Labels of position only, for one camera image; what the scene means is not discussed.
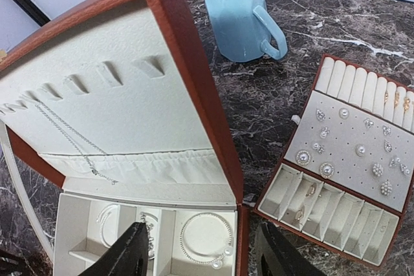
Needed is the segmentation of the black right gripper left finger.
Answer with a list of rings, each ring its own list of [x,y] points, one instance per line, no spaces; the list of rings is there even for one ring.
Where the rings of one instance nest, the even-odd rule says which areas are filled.
[[[143,222],[132,223],[118,240],[81,276],[147,275],[149,239]]]

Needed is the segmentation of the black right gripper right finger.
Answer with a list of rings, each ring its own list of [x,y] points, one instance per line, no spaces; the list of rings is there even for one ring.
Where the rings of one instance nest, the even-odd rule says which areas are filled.
[[[325,276],[271,222],[257,227],[255,249],[258,275]]]

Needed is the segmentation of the thin chain hung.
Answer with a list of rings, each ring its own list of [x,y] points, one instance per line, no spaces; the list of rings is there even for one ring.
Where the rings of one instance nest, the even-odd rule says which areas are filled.
[[[86,152],[81,150],[81,144],[76,142],[76,140],[69,134],[71,132],[73,135],[77,136],[80,140],[85,142],[87,145],[92,147],[95,151],[97,151],[100,155],[107,155],[107,153],[99,148],[96,144],[91,142],[88,138],[84,137],[81,133],[79,133],[75,128],[73,128],[71,125],[69,125],[63,118],[61,118],[57,113],[55,113],[51,108],[49,108],[45,103],[43,103],[41,100],[38,100],[34,104],[35,108],[60,132],[61,135],[68,141],[73,148],[77,151],[77,153],[80,154],[80,156],[86,161],[89,170],[94,176],[99,176],[101,178],[104,178],[112,185],[115,185],[118,183],[117,180],[108,177],[101,173],[99,170],[97,170],[95,164],[92,162],[92,160],[89,158],[89,156],[86,154]]]

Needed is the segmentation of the red jewelry display tray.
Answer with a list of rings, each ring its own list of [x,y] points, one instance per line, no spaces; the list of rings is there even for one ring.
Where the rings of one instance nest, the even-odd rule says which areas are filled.
[[[349,110],[343,120],[338,111]],[[254,208],[307,240],[372,267],[383,265],[413,191],[413,90],[325,54],[287,148]],[[362,143],[367,152],[356,155]],[[307,150],[310,164],[297,164]],[[330,162],[330,179],[319,175]],[[384,174],[375,177],[374,163]],[[389,180],[393,191],[380,192]]]

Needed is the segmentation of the red jewelry box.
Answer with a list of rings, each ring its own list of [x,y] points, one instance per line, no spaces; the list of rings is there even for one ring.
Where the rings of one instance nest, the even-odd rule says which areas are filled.
[[[71,132],[97,170],[35,108],[41,100],[103,149]],[[147,275],[246,275],[248,210],[243,172],[186,0],[87,0],[41,27],[1,62],[1,147],[62,188],[55,275],[79,275],[134,222],[147,226]],[[235,252],[214,270],[179,248],[183,223],[220,213]]]

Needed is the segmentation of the light blue faceted mug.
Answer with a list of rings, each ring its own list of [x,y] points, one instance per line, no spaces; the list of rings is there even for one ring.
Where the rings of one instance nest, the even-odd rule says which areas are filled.
[[[288,47],[283,31],[267,11],[265,0],[205,0],[220,53],[245,63],[268,55],[285,57]]]

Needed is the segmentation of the round crystal cluster earring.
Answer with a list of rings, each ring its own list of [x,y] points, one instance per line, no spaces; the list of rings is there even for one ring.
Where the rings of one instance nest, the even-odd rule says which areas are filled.
[[[381,177],[384,174],[384,168],[382,164],[376,162],[372,165],[371,171],[375,177]]]

